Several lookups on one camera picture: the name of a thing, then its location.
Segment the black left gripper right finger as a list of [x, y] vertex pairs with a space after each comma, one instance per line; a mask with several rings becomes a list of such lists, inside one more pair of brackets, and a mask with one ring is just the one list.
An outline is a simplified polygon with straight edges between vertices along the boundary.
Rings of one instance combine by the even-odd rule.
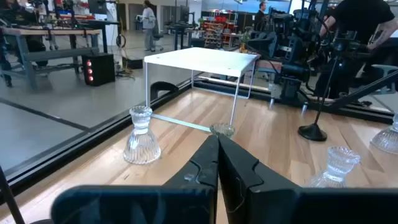
[[301, 187], [230, 138], [218, 140], [230, 223], [397, 223], [397, 189]]

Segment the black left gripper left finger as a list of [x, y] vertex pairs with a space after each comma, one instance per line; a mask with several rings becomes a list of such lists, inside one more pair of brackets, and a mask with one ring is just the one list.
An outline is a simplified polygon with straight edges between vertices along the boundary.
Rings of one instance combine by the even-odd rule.
[[169, 223], [216, 221], [219, 140], [208, 136], [163, 185], [80, 185], [61, 193], [54, 223]]

